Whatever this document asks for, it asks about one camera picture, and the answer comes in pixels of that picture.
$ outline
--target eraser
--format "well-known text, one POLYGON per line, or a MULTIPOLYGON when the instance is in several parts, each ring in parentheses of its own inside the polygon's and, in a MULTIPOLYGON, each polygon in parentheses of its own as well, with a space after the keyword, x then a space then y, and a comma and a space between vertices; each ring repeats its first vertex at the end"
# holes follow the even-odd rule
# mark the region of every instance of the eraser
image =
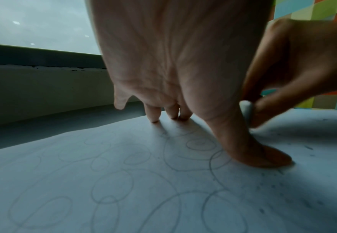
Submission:
POLYGON ((241 113, 244 116, 245 122, 249 127, 250 120, 252 117, 252 112, 253 112, 253 103, 247 100, 243 100, 243 101, 240 101, 239 105, 240 105, 241 113))

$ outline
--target human hand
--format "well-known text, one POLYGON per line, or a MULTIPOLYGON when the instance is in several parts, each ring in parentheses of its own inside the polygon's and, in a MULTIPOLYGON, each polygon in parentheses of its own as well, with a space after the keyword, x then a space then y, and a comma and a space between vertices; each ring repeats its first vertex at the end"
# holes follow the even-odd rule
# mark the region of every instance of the human hand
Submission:
POLYGON ((281 19, 269 26, 243 86, 242 99, 254 102, 250 126, 331 91, 337 91, 337 22, 281 19))
POLYGON ((138 97, 151 122, 195 113, 223 148, 252 166, 291 162, 249 134, 239 108, 247 68, 271 0, 90 0, 94 27, 114 84, 115 107, 138 97))

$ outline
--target paper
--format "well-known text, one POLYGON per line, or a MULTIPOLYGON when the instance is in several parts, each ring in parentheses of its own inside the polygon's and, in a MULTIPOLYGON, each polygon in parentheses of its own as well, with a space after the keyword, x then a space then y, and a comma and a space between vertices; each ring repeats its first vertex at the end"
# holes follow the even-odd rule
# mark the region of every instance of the paper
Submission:
POLYGON ((163 112, 1 149, 0 233, 337 233, 337 112, 252 132, 288 168, 239 164, 209 132, 163 112))

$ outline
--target checkered wall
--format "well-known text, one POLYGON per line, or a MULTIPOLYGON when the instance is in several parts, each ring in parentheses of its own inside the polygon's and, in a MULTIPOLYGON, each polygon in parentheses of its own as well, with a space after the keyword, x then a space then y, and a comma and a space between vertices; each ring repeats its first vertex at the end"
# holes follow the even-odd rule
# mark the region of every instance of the checkered wall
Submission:
MULTIPOLYGON (((337 0, 275 0, 269 23, 278 18, 337 21, 337 0)), ((337 91, 310 98, 296 108, 337 109, 337 91)))

